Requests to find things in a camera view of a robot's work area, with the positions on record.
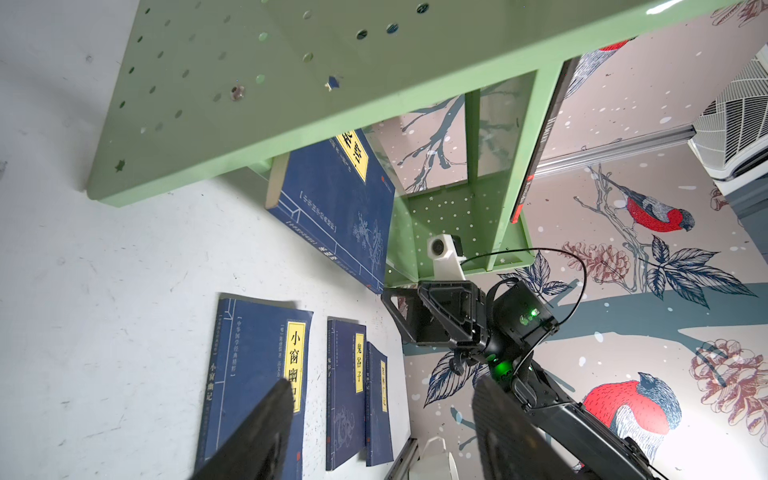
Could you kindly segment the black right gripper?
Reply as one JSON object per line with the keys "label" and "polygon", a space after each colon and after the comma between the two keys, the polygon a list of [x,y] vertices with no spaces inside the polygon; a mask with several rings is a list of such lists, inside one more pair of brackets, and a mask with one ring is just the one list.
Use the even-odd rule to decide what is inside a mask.
{"label": "black right gripper", "polygon": [[485,293],[471,281],[425,281],[380,296],[407,344],[449,349],[454,360],[498,356]]}

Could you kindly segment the blue book yellow label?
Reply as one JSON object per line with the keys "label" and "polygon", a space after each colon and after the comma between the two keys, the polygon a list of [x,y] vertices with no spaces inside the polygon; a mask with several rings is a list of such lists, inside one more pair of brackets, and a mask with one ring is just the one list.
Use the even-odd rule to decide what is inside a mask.
{"label": "blue book yellow label", "polygon": [[375,294],[395,186],[360,129],[273,159],[265,208]]}

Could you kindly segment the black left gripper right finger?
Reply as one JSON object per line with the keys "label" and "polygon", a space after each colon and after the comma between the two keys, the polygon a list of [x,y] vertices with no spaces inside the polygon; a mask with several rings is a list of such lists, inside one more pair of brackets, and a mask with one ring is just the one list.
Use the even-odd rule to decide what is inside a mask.
{"label": "black left gripper right finger", "polygon": [[489,377],[475,385],[472,411],[486,479],[574,479],[576,474]]}

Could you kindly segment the pink Hamlet book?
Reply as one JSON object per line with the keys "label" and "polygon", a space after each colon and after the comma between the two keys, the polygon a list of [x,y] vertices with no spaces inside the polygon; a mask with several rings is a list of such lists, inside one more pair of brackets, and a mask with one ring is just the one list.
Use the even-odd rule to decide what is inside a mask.
{"label": "pink Hamlet book", "polygon": [[551,96],[548,109],[545,116],[545,121],[539,131],[538,138],[535,143],[535,148],[532,152],[532,156],[529,162],[529,166],[526,171],[526,176],[522,184],[521,190],[516,199],[515,208],[510,217],[511,224],[517,224],[522,213],[522,209],[525,204],[526,197],[531,187],[531,183],[534,180],[536,170],[541,161],[544,153],[546,143],[550,137],[552,128],[557,120],[561,105],[566,97],[568,88],[575,75],[576,68],[581,60],[580,56],[569,59],[564,62],[560,70],[558,77],[558,83]]}

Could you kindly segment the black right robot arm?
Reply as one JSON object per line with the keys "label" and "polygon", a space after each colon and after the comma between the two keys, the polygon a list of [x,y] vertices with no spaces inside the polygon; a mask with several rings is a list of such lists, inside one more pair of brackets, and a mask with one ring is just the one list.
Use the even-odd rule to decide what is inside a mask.
{"label": "black right robot arm", "polygon": [[561,327],[520,279],[489,291],[469,280],[388,288],[381,300],[402,340],[446,353],[427,403],[473,385],[472,409],[488,479],[659,479],[640,445],[571,398],[533,358]]}

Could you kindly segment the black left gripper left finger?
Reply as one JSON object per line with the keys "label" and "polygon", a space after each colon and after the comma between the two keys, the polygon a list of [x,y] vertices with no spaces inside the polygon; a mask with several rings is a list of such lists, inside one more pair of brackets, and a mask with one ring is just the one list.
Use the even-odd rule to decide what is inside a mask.
{"label": "black left gripper left finger", "polygon": [[290,383],[280,379],[191,479],[280,479],[292,419]]}

